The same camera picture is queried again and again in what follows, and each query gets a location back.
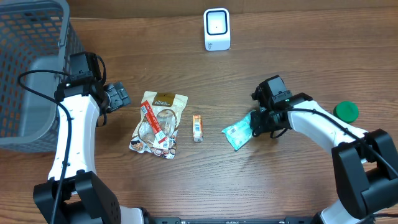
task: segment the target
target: laundry basket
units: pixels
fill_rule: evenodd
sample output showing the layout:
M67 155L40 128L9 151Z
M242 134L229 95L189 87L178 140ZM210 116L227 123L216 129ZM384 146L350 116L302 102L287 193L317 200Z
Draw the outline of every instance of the laundry basket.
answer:
M0 148L22 152L55 151L56 104L23 90L20 73L47 69L69 73L69 55L83 51L69 23L63 0L0 0ZM26 76L29 88L54 97L64 77Z

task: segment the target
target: plastic bag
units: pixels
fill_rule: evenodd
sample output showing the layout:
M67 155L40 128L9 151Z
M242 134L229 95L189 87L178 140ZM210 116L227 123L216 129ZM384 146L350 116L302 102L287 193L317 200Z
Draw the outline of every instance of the plastic bag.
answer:
M225 134L229 143L235 151L239 150L252 138L252 129L250 128L250 111L241 121L225 128L222 133Z
M150 125L151 122L146 117L146 109L141 109L141 121L132 134L130 149L139 153L149 152L166 159L173 159L177 151L178 125L187 101L187 96L146 91L141 103L152 110L156 119L155 123L163 132L161 134L167 138L165 141L158 142L157 135L154 134L156 128Z

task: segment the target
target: green circular object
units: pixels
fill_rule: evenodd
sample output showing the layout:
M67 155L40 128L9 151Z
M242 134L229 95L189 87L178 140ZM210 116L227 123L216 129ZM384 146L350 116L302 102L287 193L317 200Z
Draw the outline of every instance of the green circular object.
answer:
M350 124L359 116L359 109L355 103L351 101L343 101L339 103L333 110L333 115L338 119Z

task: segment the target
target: white plastic piece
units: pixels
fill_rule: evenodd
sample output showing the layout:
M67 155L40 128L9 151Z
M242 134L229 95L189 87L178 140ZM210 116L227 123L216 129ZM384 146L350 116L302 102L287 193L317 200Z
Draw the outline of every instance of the white plastic piece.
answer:
M91 95L75 95L67 97L61 102L72 119L72 139L69 152L69 166L65 178L73 177L78 170L86 172L95 171L94 164L94 133L100 115L97 102ZM60 113L60 129L58 134L57 151L49 179L54 177L57 181L61 177L62 161L65 156L68 136L68 121L65 112L58 107Z
M144 224L144 215L139 208L127 208L120 206L122 215L121 224Z
M299 103L295 105L294 108L310 110L315 109L321 113L324 113L359 138L363 138L364 133L367 132L361 128L356 128L336 118L332 114L322 109L318 103L313 100ZM309 137L329 154L331 154L331 149L335 146L338 146L341 142L353 142L355 140L320 115L309 112L289 111L288 116L292 129Z
M324 209L321 212L321 219L323 224L357 224L360 220L352 217L337 200L332 206Z
M206 50L228 50L231 47L231 28L227 9L207 9L203 14L203 23Z

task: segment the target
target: white rectangular device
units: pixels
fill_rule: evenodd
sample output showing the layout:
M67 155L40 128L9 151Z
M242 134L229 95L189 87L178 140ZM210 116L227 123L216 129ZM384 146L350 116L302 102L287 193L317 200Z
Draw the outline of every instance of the white rectangular device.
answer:
M203 14L203 23L206 50L228 50L231 47L231 28L227 9L207 9Z

